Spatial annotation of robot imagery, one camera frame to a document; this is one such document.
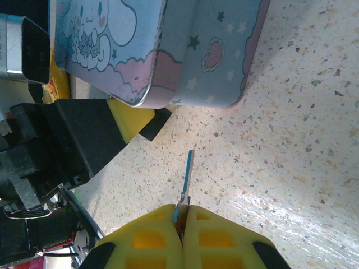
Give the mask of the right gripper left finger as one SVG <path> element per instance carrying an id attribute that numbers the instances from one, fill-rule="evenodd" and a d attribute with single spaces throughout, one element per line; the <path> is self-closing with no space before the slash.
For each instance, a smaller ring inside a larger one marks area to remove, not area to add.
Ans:
<path id="1" fill-rule="evenodd" d="M 80 268 L 182 268 L 182 243 L 172 217 L 161 206 L 99 240 Z"/>

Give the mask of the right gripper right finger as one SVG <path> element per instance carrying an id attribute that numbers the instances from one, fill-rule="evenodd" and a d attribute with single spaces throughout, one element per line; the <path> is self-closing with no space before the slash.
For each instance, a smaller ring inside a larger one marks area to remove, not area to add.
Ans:
<path id="1" fill-rule="evenodd" d="M 184 268 L 290 268 L 265 236 L 200 206 L 190 206 Z"/>

